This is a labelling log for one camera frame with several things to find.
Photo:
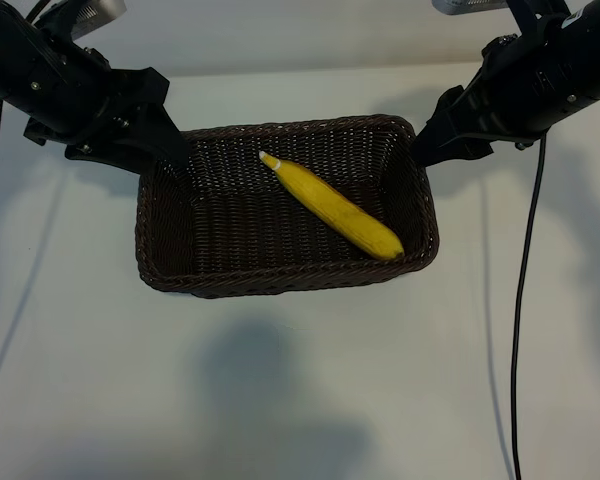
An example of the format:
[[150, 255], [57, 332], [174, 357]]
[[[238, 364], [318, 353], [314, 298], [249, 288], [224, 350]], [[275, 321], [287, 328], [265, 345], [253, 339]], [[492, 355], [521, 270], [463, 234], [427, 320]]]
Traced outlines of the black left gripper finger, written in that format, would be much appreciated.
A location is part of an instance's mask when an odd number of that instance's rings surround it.
[[181, 165], [180, 138], [120, 138], [86, 143], [86, 160], [118, 169], [153, 169], [158, 163]]
[[147, 138], [170, 164], [189, 162], [189, 143], [171, 120], [163, 105], [151, 103], [146, 112]]

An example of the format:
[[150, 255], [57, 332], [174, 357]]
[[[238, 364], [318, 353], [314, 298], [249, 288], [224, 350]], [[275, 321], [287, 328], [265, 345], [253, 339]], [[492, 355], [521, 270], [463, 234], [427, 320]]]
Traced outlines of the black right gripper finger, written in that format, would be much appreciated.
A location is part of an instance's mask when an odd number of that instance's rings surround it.
[[413, 151], [467, 151], [467, 141], [457, 136], [451, 107], [464, 93], [460, 85], [446, 90], [438, 99], [431, 118], [416, 136]]
[[487, 140], [445, 139], [442, 134], [423, 130], [412, 144], [412, 158], [419, 166], [433, 166], [450, 160], [478, 160], [493, 153]]

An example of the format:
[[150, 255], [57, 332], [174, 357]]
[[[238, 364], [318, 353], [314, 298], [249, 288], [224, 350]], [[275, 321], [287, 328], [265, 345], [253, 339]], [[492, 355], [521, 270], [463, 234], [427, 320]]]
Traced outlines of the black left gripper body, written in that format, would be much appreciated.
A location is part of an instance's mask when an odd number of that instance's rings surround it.
[[168, 89], [155, 69], [112, 69], [94, 50], [38, 56], [22, 79], [24, 136], [63, 144], [68, 159], [87, 161], [89, 140], [148, 139], [147, 106], [164, 106]]

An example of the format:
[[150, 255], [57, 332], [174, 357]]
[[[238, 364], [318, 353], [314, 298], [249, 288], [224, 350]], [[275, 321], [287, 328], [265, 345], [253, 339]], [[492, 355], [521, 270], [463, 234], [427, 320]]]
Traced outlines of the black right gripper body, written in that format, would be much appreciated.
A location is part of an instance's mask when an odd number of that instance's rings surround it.
[[463, 88], [464, 93], [451, 107], [458, 137], [483, 139], [490, 144], [509, 142], [522, 150], [534, 144], [534, 134], [516, 125], [502, 105], [506, 97], [513, 97], [513, 94], [494, 93], [483, 68]]

